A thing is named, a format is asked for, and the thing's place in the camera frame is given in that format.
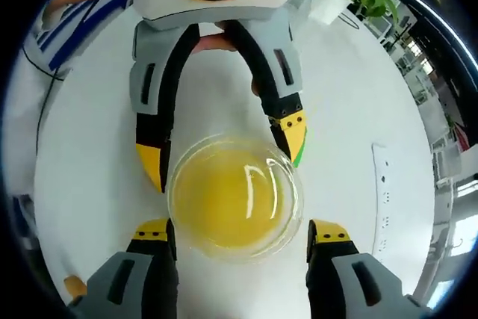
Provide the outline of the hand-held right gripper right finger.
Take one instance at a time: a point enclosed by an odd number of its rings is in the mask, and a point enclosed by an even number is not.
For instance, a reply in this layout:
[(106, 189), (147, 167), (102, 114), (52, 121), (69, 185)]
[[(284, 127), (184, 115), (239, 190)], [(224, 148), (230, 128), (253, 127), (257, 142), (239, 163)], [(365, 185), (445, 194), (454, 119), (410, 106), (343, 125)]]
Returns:
[(402, 282), (360, 253), (337, 223), (310, 220), (305, 283), (312, 318), (428, 318), (429, 309), (404, 295)]

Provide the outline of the person's left hand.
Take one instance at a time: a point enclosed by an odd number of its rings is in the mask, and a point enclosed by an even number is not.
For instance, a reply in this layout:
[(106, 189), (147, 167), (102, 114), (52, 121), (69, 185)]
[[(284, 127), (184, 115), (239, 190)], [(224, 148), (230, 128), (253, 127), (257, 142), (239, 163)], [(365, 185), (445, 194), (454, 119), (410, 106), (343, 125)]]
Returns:
[(209, 50), (224, 50), (229, 52), (236, 52), (237, 49), (232, 45), (232, 43), (225, 36), (225, 22), (215, 22), (214, 25), (222, 30), (222, 32), (217, 34), (209, 34), (201, 36), (199, 42), (193, 48), (191, 54), (196, 54), (203, 51)]

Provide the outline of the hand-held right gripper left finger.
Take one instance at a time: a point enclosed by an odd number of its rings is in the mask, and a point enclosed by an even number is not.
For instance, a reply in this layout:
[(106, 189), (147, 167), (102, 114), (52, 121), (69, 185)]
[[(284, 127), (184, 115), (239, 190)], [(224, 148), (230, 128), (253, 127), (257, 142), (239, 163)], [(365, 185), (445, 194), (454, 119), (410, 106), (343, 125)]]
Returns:
[(170, 218), (137, 227), (126, 250), (112, 255), (68, 305), (75, 318), (177, 318), (179, 275)]

